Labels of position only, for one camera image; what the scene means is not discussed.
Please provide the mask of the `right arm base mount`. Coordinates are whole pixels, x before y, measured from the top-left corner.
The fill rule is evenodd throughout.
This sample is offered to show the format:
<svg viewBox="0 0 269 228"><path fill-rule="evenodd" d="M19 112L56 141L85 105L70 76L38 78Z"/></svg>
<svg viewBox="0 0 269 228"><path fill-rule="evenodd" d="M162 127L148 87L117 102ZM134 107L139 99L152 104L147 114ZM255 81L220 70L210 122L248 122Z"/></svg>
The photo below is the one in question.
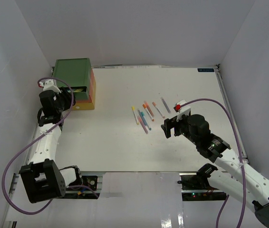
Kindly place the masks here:
<svg viewBox="0 0 269 228"><path fill-rule="evenodd" d="M183 201L221 201L225 200L227 194L221 190L211 187L208 178L214 171L214 165L209 163L203 165L196 173L180 174L177 183L181 186Z"/></svg>

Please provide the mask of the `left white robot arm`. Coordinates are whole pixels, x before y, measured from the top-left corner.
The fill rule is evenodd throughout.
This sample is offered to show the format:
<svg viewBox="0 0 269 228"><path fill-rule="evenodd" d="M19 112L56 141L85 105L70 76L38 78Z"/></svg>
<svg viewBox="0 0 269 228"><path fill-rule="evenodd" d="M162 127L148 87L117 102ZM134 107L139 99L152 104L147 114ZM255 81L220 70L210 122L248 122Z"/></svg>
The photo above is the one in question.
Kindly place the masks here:
<svg viewBox="0 0 269 228"><path fill-rule="evenodd" d="M55 156L63 128L62 113L72 107L70 92L64 87L59 92L51 89L39 94L42 107L38 111L39 135L33 156L27 165L21 167L21 175L28 199L37 203L65 196L67 186L77 190L83 178L76 165L59 169Z"/></svg>

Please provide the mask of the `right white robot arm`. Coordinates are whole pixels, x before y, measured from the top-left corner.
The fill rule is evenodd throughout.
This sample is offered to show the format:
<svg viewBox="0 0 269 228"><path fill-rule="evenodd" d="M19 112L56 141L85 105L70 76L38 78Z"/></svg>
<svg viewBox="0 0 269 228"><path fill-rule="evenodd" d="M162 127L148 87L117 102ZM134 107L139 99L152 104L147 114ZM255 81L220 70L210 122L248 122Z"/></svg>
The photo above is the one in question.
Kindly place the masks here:
<svg viewBox="0 0 269 228"><path fill-rule="evenodd" d="M161 128L166 138L183 135L192 142L200 155L211 161L197 172L197 184L206 190L219 189L245 202L258 221L269 228L269 180L249 164L222 138L211 133L202 115L183 115L166 119Z"/></svg>

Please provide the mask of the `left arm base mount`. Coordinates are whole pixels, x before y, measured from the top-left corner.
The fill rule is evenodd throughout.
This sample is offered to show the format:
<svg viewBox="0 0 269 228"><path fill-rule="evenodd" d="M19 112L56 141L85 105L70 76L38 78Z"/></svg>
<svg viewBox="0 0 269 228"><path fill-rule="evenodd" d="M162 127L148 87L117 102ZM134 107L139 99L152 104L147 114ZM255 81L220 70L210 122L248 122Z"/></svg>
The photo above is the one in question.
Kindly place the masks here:
<svg viewBox="0 0 269 228"><path fill-rule="evenodd" d="M102 189L103 177L97 175L82 175L67 187L63 199L96 200Z"/></svg>

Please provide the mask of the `green top drawer box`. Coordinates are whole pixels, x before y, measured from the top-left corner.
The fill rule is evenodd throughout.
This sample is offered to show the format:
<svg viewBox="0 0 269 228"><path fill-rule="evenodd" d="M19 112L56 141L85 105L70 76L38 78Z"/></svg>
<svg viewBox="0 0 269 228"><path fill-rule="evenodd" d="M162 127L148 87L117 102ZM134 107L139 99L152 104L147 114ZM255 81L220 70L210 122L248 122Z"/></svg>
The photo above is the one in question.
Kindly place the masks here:
<svg viewBox="0 0 269 228"><path fill-rule="evenodd" d="M53 77L65 81L72 90L78 87L89 87L91 69L89 58L57 59Z"/></svg>

